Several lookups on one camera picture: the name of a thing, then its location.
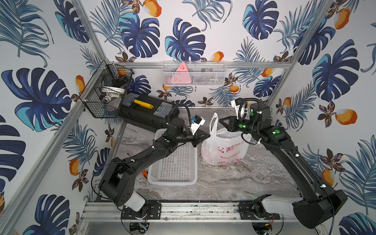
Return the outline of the white plastic bag red print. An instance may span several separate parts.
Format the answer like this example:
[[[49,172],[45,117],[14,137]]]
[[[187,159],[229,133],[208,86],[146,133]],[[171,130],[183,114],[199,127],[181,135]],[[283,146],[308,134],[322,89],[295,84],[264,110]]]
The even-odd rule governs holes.
[[[226,165],[242,160],[249,147],[251,135],[244,137],[240,132],[218,129],[218,115],[213,114],[209,126],[210,137],[203,141],[201,157],[210,165]]]

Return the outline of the white perforated plastic basket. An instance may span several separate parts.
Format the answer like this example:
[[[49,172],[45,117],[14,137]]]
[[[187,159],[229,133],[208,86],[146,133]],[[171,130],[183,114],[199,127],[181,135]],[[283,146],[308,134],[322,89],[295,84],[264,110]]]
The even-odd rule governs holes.
[[[149,167],[148,182],[158,186],[193,185],[197,181],[197,164],[197,148],[185,144]]]

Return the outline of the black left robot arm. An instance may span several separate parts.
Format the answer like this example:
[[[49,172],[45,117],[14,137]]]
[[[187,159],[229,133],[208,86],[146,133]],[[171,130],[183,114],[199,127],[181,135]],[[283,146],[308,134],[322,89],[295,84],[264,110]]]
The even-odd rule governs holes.
[[[172,112],[178,107],[187,109],[189,124],[185,125],[182,118],[170,119]],[[134,192],[136,177],[150,165],[172,154],[180,144],[191,143],[197,147],[210,137],[201,130],[205,119],[195,115],[191,117],[189,107],[184,104],[174,106],[167,115],[166,131],[144,151],[126,159],[118,157],[106,164],[103,177],[99,183],[99,190],[116,206],[131,207],[139,211],[145,204],[145,199]]]

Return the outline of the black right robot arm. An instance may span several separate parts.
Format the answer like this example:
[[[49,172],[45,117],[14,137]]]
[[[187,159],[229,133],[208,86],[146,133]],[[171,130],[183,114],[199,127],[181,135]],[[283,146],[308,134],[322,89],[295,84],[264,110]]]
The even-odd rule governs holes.
[[[266,196],[261,200],[264,210],[293,216],[309,229],[334,219],[348,200],[347,195],[342,190],[334,190],[311,168],[284,127],[271,123],[270,107],[255,98],[238,98],[231,106],[237,114],[221,118],[219,122],[229,132],[250,134],[256,144],[269,150],[291,175],[301,195],[294,202]]]

